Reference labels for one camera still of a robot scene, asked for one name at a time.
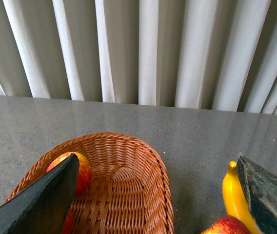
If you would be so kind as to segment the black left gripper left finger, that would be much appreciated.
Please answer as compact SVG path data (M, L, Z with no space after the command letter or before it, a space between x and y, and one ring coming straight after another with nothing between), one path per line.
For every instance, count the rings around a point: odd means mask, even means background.
M71 154L0 206L0 234L60 234L73 201L79 160Z

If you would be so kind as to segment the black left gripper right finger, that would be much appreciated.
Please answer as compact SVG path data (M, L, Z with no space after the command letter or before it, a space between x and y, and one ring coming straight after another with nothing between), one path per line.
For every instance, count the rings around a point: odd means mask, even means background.
M256 227L263 234L277 234L277 175L241 153L237 174Z

